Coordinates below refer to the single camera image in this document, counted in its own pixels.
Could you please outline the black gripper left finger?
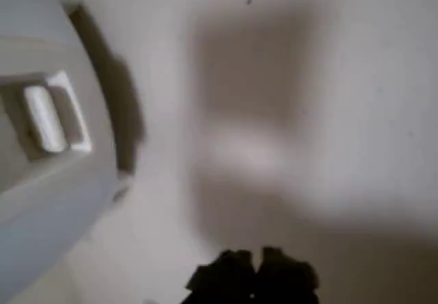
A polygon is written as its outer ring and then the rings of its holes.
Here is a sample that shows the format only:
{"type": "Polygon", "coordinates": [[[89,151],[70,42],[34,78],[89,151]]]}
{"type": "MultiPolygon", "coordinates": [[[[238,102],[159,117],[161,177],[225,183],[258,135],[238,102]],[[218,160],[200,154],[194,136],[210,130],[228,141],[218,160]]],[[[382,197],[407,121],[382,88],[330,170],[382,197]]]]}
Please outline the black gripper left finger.
{"type": "Polygon", "coordinates": [[[208,264],[196,267],[185,289],[183,303],[254,303],[256,272],[253,254],[225,250],[208,264]]]}

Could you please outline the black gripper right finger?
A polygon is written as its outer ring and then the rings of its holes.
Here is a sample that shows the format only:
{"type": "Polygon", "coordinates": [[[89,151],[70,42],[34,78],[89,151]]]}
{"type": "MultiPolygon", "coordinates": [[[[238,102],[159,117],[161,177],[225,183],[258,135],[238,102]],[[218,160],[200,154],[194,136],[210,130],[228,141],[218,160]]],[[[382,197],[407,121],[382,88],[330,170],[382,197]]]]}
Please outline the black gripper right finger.
{"type": "Polygon", "coordinates": [[[262,249],[255,279],[256,303],[319,303],[319,278],[314,267],[288,256],[279,247],[262,249]]]}

